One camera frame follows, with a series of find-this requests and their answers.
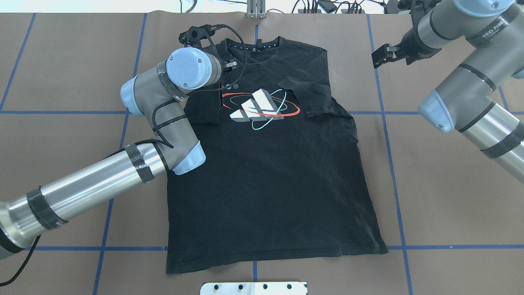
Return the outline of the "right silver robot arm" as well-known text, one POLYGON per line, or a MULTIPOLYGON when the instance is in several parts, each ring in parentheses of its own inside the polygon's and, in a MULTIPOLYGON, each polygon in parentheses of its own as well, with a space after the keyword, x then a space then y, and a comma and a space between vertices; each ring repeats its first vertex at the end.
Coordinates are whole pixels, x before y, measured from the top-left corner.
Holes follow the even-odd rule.
POLYGON ((523 78, 523 2, 518 0, 401 0, 412 28, 397 45, 372 53, 374 68, 428 59, 464 37, 473 52, 418 106, 443 133, 453 129, 512 176, 523 181, 523 122, 492 101, 509 78, 523 78))

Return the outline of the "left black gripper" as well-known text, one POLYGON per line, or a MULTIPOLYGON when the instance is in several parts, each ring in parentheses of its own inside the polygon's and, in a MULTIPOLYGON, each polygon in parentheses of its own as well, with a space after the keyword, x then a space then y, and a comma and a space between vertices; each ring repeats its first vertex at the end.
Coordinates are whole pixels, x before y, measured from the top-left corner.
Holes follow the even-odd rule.
POLYGON ((232 32, 234 31, 230 26, 224 25, 224 24, 217 24, 217 25, 202 25, 200 27, 191 26, 187 31, 182 32, 178 36, 178 41, 184 47, 193 47, 202 50, 205 53, 209 53, 213 56, 215 56, 219 62, 221 62, 221 66, 223 68, 237 68, 238 67, 238 61, 236 58, 231 59, 223 59, 219 56, 219 53, 217 51, 216 45, 213 43, 211 37, 215 34, 217 30, 228 28, 232 32), (201 41, 202 40, 208 40, 210 43, 210 46, 204 48, 202 46, 201 41))

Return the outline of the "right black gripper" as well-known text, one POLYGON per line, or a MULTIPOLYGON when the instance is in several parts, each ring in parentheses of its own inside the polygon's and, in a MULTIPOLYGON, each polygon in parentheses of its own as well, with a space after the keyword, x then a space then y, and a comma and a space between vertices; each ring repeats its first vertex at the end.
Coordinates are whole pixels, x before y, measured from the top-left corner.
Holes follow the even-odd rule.
POLYGON ((418 25, 422 18, 430 13, 431 9, 440 3, 439 0, 399 0, 397 7, 401 11, 410 10, 412 28, 406 32, 398 45, 384 44, 372 52, 374 68, 388 62, 401 59, 406 60, 407 65, 415 61, 428 59, 440 52, 440 49, 425 45, 418 33, 418 25))

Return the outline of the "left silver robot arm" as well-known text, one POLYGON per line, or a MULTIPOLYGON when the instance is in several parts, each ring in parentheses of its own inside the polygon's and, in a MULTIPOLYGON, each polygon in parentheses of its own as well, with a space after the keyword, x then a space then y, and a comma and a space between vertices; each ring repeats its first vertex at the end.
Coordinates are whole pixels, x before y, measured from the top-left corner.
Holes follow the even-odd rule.
POLYGON ((1 203, 1 258, 34 245, 37 237, 157 176, 182 175, 201 166, 206 155, 182 107, 198 92, 220 91, 218 84, 237 61, 219 57, 212 43, 225 24, 192 26, 178 37, 183 48, 120 88, 127 110, 148 121, 154 137, 122 147, 86 168, 1 203))

